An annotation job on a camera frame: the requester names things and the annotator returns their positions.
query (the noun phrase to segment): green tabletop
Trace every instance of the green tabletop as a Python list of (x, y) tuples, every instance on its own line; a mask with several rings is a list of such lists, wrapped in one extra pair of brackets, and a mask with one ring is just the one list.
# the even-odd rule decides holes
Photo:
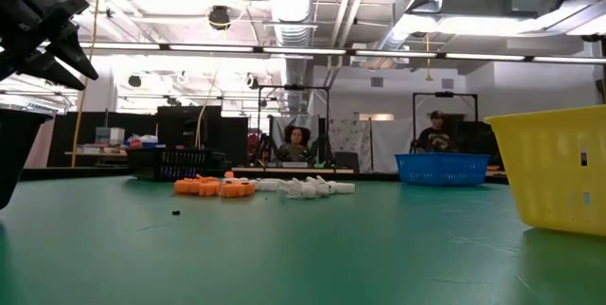
[(0, 304), (606, 299), (606, 240), (531, 229), (506, 186), (357, 186), (294, 201), (174, 197), (124, 177), (21, 183), (0, 211)]

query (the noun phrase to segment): yellow basket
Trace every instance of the yellow basket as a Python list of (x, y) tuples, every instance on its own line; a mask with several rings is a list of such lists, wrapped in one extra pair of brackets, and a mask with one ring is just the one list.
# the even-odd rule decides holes
[(488, 117), (525, 224), (606, 235), (606, 106)]

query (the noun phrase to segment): blue plastic bin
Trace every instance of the blue plastic bin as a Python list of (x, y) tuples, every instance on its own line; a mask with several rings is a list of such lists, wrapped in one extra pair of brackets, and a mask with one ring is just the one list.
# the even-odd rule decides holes
[(403, 183), (422, 186), (478, 186), (484, 183), (490, 156), (468, 153), (396, 154)]

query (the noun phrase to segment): ceiling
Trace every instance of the ceiling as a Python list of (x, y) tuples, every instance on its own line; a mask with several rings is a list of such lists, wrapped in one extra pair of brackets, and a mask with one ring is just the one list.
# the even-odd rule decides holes
[[(88, 0), (92, 6), (95, 0)], [(313, 23), (317, 25), (312, 45), (330, 44), (335, 19), (341, 0), (314, 0)], [(361, 0), (355, 12), (356, 23), (347, 35), (346, 45), (370, 44), (381, 39), (392, 23), (394, 0)], [(213, 6), (228, 6), (232, 20), (227, 31), (217, 31), (208, 23), (207, 15)], [(93, 40), (94, 10), (89, 8), (74, 22), (80, 26), (80, 40)], [(274, 29), (266, 25), (272, 20), (270, 0), (99, 0), (97, 42), (137, 42), (174, 44), (247, 44), (274, 45)], [(453, 35), (430, 33), (429, 39), (411, 36), (405, 45), (410, 49), (466, 51), (466, 52), (530, 52), (536, 54), (573, 54), (582, 43), (577, 37), (556, 36), (544, 38), (508, 38), (497, 36)], [(238, 58), (180, 58), (158, 56), (114, 56), (113, 67), (119, 67), (118, 93), (131, 94), (191, 94), (208, 93), (216, 74), (213, 93), (225, 96), (256, 96), (243, 82), (243, 77), (252, 74), (264, 83), (280, 84), (282, 59), (238, 59)], [(411, 60), (408, 68), (416, 70), (427, 66), (427, 60)], [(464, 74), (473, 63), (459, 61), (433, 61), (434, 68), (454, 68)], [(128, 84), (132, 75), (144, 77), (149, 83), (134, 89)], [(57, 90), (41, 80), (19, 77), (3, 81), (5, 90)], [(49, 102), (65, 105), (66, 98), (45, 97)], [(154, 105), (166, 103), (165, 99), (121, 99), (120, 107), (136, 111), (150, 110)], [(204, 98), (187, 102), (200, 103)], [(76, 97), (68, 97), (67, 105), (75, 104)]]

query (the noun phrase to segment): black bin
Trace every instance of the black bin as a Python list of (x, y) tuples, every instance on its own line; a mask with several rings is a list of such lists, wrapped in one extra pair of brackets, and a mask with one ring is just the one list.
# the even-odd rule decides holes
[(142, 148), (126, 151), (131, 175), (153, 181), (176, 181), (182, 178), (220, 176), (228, 170), (224, 154), (209, 150)]
[(0, 209), (15, 190), (40, 125), (51, 116), (0, 109)]

